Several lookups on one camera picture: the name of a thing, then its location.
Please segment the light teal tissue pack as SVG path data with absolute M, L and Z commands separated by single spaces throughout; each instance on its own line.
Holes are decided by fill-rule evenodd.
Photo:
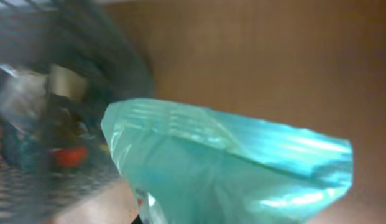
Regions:
M 172 101 L 110 104 L 101 127 L 144 223 L 304 223 L 352 186 L 352 146 Z

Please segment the beige brown snack bag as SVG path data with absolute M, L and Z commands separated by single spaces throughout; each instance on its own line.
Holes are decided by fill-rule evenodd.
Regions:
M 8 77 L 0 89 L 0 115 L 8 121 L 34 123 L 41 117 L 49 94 L 80 102 L 88 81 L 76 72 L 56 64 L 48 74 L 0 63 Z

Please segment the green Nescafe coffee bag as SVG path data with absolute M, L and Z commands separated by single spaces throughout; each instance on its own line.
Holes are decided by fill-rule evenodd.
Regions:
M 119 174 L 103 137 L 83 134 L 64 139 L 58 134 L 28 133 L 0 121 L 0 156 L 26 174 L 46 170 L 54 184 L 87 181 L 106 185 Z

